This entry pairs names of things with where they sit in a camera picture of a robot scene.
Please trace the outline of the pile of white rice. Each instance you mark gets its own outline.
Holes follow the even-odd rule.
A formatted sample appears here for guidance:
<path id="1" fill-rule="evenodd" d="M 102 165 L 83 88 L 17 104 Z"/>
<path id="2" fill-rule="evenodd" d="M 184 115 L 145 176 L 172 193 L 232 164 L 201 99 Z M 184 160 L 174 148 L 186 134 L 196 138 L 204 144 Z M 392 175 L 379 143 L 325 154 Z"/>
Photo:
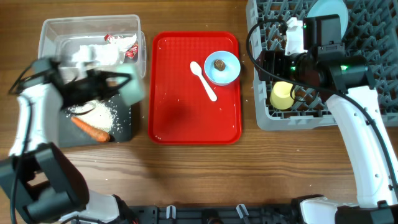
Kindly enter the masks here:
<path id="1" fill-rule="evenodd" d="M 71 106 L 67 108 L 67 115 L 76 116 L 90 126 L 106 132 L 110 132 L 114 126 L 115 115 L 111 113 L 111 108 L 98 100 Z"/>

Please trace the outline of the yellow plastic cup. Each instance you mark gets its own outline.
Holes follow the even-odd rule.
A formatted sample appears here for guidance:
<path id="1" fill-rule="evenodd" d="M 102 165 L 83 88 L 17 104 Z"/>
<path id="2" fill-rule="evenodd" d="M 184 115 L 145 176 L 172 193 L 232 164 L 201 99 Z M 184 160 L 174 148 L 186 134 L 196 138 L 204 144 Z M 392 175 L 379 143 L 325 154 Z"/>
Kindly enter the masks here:
<path id="1" fill-rule="evenodd" d="M 270 103 L 278 110 L 289 109 L 294 104 L 295 92 L 293 84 L 287 82 L 275 82 L 272 87 Z"/>

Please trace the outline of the white napkin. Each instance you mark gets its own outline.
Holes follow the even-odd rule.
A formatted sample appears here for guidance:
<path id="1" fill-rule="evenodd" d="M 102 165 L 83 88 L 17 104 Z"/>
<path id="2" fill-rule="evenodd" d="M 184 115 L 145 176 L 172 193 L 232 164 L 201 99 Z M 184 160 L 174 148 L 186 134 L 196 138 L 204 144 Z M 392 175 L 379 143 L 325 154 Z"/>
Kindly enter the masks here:
<path id="1" fill-rule="evenodd" d="M 105 44 L 81 45 L 72 55 L 73 63 L 94 63 L 99 66 L 116 65 L 124 62 L 126 53 L 137 43 L 137 35 L 120 36 L 107 34 Z"/>

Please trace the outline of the orange carrot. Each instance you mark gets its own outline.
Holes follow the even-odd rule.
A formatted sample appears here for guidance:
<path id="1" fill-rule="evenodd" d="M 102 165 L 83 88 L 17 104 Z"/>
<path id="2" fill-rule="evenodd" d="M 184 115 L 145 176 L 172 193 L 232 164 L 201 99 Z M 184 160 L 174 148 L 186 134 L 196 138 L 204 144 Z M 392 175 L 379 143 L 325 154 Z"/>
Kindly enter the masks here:
<path id="1" fill-rule="evenodd" d="M 71 121 L 97 142 L 108 142 L 111 138 L 107 132 L 95 128 L 75 116 L 71 117 Z"/>

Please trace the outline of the green rice bowl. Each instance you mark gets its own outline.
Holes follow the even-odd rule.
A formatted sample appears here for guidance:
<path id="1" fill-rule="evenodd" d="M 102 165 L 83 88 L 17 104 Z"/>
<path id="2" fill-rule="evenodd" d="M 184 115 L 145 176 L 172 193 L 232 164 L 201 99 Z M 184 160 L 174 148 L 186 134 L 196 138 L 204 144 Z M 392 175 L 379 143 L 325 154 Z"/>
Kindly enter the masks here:
<path id="1" fill-rule="evenodd" d="M 140 70 L 134 64 L 124 63 L 116 67 L 117 73 L 126 73 L 131 80 L 119 89 L 119 94 L 126 106 L 140 102 L 146 96 L 145 87 L 140 75 Z"/>

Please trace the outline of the light blue plate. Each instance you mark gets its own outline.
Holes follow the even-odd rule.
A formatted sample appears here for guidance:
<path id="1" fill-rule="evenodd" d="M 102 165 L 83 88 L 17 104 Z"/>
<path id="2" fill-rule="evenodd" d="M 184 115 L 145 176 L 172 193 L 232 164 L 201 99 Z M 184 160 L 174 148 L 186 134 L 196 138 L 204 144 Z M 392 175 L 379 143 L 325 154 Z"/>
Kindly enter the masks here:
<path id="1" fill-rule="evenodd" d="M 337 14 L 340 17 L 341 36 L 344 37 L 348 26 L 348 8 L 343 0 L 318 0 L 310 9 L 307 17 Z"/>

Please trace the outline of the small light blue bowl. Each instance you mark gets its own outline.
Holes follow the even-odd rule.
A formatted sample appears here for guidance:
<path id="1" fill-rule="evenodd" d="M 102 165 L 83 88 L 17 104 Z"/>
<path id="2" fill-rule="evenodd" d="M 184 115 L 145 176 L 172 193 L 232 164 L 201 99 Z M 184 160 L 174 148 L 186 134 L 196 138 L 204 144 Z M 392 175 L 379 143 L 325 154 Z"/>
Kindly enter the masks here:
<path id="1" fill-rule="evenodd" d="M 220 60 L 224 64 L 222 71 L 218 70 L 215 62 Z M 225 86 L 234 82 L 241 72 L 241 63 L 237 56 L 227 51 L 216 51 L 210 54 L 204 63 L 205 75 L 215 85 Z"/>

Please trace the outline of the red snack wrapper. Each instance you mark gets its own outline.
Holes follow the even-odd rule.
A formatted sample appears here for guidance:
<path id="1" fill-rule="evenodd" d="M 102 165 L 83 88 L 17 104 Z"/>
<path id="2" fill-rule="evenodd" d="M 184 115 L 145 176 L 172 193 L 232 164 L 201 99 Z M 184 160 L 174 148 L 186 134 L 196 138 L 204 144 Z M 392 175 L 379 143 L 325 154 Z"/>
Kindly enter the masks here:
<path id="1" fill-rule="evenodd" d="M 107 43 L 115 45 L 127 58 L 134 59 L 138 53 L 139 44 L 136 34 L 132 36 L 106 34 L 104 39 Z"/>

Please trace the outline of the brown food ball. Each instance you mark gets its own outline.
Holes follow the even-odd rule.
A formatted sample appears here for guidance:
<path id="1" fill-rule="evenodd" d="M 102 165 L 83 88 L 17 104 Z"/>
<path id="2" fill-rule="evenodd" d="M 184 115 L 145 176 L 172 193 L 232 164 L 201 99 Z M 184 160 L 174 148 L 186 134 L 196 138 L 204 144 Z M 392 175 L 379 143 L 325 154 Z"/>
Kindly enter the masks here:
<path id="1" fill-rule="evenodd" d="M 223 71 L 226 68 L 226 64 L 224 63 L 224 61 L 222 61 L 221 59 L 216 59 L 213 62 L 214 67 L 218 70 L 218 71 Z"/>

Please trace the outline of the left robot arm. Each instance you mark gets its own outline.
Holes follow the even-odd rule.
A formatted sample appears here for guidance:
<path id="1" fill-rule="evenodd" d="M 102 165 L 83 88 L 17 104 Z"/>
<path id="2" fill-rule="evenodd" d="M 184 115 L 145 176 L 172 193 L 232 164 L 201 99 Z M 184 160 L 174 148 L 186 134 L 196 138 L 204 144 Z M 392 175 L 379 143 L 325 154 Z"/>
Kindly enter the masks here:
<path id="1" fill-rule="evenodd" d="M 137 83 L 132 67 L 89 69 L 65 82 L 59 62 L 44 57 L 29 65 L 9 89 L 17 98 L 19 121 L 7 159 L 1 161 L 1 188 L 10 201 L 11 222 L 138 223 L 139 217 L 117 195 L 91 191 L 58 146 L 59 115 L 70 106 L 108 100 Z"/>

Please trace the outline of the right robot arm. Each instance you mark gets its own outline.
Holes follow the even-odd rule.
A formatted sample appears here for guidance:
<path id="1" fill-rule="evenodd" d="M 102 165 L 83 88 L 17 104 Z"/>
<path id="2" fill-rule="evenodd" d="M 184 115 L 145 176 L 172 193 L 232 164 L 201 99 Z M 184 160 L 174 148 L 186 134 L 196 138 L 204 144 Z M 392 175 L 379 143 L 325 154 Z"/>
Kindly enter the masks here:
<path id="1" fill-rule="evenodd" d="M 384 126 L 369 61 L 347 56 L 347 24 L 337 13 L 264 19 L 285 39 L 285 50 L 264 50 L 251 62 L 262 78 L 319 92 L 343 137 L 354 172 L 357 201 L 300 197 L 292 213 L 301 223 L 396 223 L 397 157 Z"/>

